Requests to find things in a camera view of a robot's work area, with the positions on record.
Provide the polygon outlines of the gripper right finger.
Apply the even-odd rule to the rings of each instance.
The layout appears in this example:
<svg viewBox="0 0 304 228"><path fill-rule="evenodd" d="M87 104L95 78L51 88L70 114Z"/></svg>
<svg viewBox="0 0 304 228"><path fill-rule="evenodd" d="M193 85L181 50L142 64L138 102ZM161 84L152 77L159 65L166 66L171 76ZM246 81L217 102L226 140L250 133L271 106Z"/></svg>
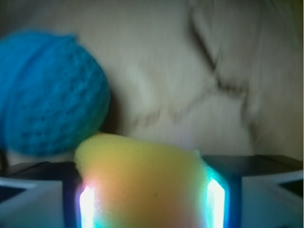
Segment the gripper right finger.
<svg viewBox="0 0 304 228"><path fill-rule="evenodd" d="M304 164L282 155L205 155L209 228L301 228Z"/></svg>

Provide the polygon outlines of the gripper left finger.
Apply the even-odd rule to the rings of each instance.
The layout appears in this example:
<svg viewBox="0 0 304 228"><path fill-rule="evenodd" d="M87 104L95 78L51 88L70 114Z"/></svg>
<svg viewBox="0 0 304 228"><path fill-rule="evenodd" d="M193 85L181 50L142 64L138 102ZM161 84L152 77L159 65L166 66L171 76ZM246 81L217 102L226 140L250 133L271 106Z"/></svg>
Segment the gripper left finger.
<svg viewBox="0 0 304 228"><path fill-rule="evenodd" d="M71 161L20 163L0 174L2 228L93 228L93 202Z"/></svg>

